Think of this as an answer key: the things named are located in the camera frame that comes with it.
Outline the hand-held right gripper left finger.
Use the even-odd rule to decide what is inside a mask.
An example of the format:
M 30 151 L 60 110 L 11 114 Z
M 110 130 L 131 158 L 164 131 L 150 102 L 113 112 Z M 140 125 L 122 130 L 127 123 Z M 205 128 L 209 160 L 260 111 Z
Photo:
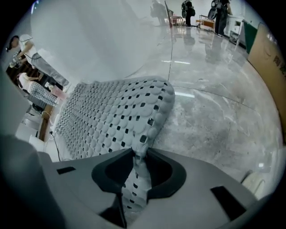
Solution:
M 126 228 L 122 188 L 133 168 L 132 149 L 85 159 L 56 162 L 60 181 L 76 199 L 101 218 Z

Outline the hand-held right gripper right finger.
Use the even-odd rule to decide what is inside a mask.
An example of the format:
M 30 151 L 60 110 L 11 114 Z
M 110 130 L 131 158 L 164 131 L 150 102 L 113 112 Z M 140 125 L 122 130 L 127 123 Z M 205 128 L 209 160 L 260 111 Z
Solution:
M 147 155 L 159 179 L 148 194 L 147 226 L 223 226 L 257 203 L 210 163 L 158 149 Z

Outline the grey perforated bath mat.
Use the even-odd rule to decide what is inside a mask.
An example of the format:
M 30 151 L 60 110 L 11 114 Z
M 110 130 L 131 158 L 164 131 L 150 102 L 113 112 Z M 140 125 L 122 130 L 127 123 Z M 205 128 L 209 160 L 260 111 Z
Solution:
M 60 158 L 67 161 L 132 149 L 131 171 L 121 195 L 124 212 L 139 213 L 151 188 L 147 150 L 174 101 L 174 88 L 161 77 L 80 83 L 67 98 L 55 127 L 64 142 Z

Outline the dark wooden furniture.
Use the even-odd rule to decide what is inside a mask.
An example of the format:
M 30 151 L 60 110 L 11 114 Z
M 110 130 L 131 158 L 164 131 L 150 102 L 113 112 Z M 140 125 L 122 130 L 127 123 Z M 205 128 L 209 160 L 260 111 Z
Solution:
M 50 105 L 46 105 L 44 111 L 41 114 L 41 122 L 38 130 L 38 139 L 45 141 L 46 130 L 48 127 L 50 112 L 52 111 L 52 107 Z

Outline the white storage box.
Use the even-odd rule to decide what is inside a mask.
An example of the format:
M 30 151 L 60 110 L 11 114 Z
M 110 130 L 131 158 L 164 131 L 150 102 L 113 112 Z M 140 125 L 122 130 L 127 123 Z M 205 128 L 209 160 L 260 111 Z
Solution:
M 42 124 L 41 115 L 25 113 L 19 127 L 16 131 L 16 137 L 20 140 L 30 143 L 38 151 L 44 151 L 44 141 L 40 137 Z

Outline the pink container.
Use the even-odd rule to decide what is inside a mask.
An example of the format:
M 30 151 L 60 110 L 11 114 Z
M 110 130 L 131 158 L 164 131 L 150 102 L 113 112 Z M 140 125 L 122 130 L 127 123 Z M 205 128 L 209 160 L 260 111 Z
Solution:
M 66 93 L 59 89 L 56 85 L 51 90 L 51 94 L 55 95 L 58 98 L 65 99 Z

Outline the large torn cardboard box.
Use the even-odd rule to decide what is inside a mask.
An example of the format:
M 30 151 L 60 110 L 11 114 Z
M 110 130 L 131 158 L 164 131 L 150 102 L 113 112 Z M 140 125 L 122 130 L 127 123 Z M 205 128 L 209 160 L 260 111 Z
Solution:
M 260 23 L 248 61 L 260 74 L 277 107 L 286 144 L 286 61 L 269 28 Z

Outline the white bathtub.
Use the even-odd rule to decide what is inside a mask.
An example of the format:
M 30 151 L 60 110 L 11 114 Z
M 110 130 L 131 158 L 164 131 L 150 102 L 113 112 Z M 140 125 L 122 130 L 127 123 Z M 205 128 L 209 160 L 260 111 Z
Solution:
M 133 75 L 169 25 L 152 17 L 153 0 L 37 0 L 31 32 L 39 55 L 70 83 Z

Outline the white vanity cabinet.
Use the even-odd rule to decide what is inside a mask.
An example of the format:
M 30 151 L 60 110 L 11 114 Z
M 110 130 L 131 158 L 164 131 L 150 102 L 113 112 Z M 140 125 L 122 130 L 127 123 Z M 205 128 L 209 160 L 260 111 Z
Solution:
M 243 27 L 243 18 L 230 15 L 228 17 L 229 25 L 229 41 L 236 46 L 240 42 L 240 34 Z

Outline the small wooden cart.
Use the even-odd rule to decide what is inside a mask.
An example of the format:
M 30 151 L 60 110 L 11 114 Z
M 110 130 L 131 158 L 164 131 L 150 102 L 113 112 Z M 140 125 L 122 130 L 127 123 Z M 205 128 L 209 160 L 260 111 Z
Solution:
M 208 19 L 207 16 L 199 15 L 199 18 L 196 19 L 196 26 L 199 29 L 214 32 L 215 31 L 215 20 Z

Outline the red framed chair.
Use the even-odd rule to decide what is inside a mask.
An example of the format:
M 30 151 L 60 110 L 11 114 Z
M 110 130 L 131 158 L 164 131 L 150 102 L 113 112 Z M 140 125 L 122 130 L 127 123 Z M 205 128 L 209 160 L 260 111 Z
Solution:
M 170 17 L 170 23 L 171 27 L 176 27 L 176 26 L 185 26 L 185 20 L 183 17 L 176 16 L 172 10 L 168 10 L 169 17 Z

